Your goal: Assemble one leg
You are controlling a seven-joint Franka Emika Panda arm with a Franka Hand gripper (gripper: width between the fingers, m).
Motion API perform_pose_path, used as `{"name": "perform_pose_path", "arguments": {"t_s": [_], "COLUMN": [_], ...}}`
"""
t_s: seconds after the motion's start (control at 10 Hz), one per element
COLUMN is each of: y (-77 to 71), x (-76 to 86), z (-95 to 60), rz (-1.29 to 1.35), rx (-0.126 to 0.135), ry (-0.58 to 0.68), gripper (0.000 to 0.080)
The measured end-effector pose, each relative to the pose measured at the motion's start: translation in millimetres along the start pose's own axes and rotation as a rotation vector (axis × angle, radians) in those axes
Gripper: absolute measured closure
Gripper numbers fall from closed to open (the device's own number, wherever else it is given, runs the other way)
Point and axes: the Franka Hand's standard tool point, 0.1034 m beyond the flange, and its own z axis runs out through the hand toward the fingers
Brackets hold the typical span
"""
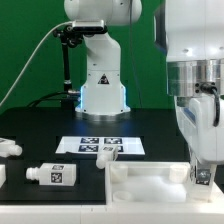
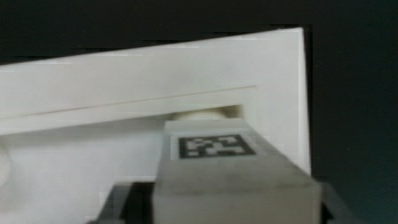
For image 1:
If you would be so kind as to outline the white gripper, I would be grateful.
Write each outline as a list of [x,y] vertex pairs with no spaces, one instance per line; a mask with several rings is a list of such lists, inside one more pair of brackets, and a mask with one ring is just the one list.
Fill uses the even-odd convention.
[[214,126],[214,97],[191,98],[187,107],[175,105],[178,127],[190,147],[190,179],[196,180],[196,158],[202,164],[224,164],[224,100]]

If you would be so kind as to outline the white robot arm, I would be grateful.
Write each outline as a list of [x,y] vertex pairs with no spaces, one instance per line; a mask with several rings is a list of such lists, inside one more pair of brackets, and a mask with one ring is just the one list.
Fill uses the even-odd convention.
[[[106,28],[136,22],[141,0],[64,0],[64,10],[87,47],[87,81],[77,111],[128,112],[121,49]],[[167,92],[189,146],[191,180],[209,184],[224,163],[224,0],[164,0],[154,14],[154,34],[166,54]]]

